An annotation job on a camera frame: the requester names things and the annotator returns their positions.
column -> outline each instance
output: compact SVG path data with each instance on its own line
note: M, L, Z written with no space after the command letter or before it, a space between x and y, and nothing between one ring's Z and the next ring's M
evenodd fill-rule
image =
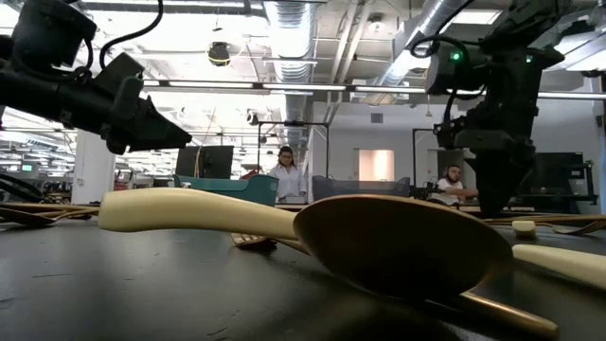
M586 79L590 82L594 93L603 93L606 90L606 78L604 76ZM597 137L599 139L598 155L599 161L594 165L594 190L599 195L599 206L602 214L606 212L606 101L594 100L594 116L597 122Z
M92 133L78 131L76 143L72 204L100 202L103 194L114 189L116 156Z

green light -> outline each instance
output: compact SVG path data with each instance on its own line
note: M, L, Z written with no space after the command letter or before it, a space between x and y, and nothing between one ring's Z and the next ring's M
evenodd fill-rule
M453 62L458 62L463 58L463 55L461 55L460 52L453 52L451 53L451 61Z

white shirt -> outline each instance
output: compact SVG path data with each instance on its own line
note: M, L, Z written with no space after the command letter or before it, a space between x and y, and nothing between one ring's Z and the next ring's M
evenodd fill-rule
M269 174L279 179L277 198L298 197L301 192L307 192L307 183L299 169L290 167L290 171L282 165L275 166Z
M442 190L446 190L446 188L463 189L463 184L461 184L460 181L457 181L454 184L451 184L446 179L440 179L437 182L437 187ZM434 193L434 195L432 197L443 201L446 205L457 204L459 202L458 197L454 194Z

long dark hair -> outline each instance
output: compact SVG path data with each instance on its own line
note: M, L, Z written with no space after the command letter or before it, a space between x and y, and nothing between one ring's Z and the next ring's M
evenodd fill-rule
M292 158L291 158L291 166L295 167L294 165L294 154L293 154L293 150L291 149L291 147L289 146L284 146L282 148L280 148L280 152L277 154L277 163L282 165L282 162L280 161L280 156L282 156L283 153L290 153Z

wooden utensil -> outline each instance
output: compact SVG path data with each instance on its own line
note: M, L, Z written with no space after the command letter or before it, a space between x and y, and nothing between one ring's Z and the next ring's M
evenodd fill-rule
M97 213L98 208L87 208L60 214L57 214L57 212L32 214L15 209L0 208L0 217L5 220L4 223L17 223L26 226L46 226L56 223L60 219Z
M98 225L118 232L193 228L298 237L304 249L349 283L416 300L458 296L512 264L508 243L482 221L400 197L334 197L295 215L193 189L133 189L105 195ZM538 316L486 299L459 299L509 325L542 336L557 333L555 324Z
M31 203L3 203L0 208L20 210L29 213L51 212L51 211L73 211L82 209L98 208L98 206L63 205L63 204L31 204Z
M271 242L271 243L280 242L297 251L303 252L306 255L310 254L309 252L307 252L307 250L305 250L305 248L303 247L301 242L296 242L296 241L288 241L288 240L283 240L283 239L271 239L271 238L261 237L261 236L244 235L241 233L232 233L231 240L234 241L234 244L237 247L247 247L247 246L252 246L252 245L256 245L256 244L263 244L266 242Z
M310 253L307 252L300 242L284 240L277 242L310 256ZM458 296L442 298L440 302L440 304L446 305L449 308L455 307L461 312L471 312L476 316L492 318L508 326L533 332L547 338L553 338L558 333L558 326L547 319L469 292Z
M538 245L514 245L513 257L606 289L606 256Z

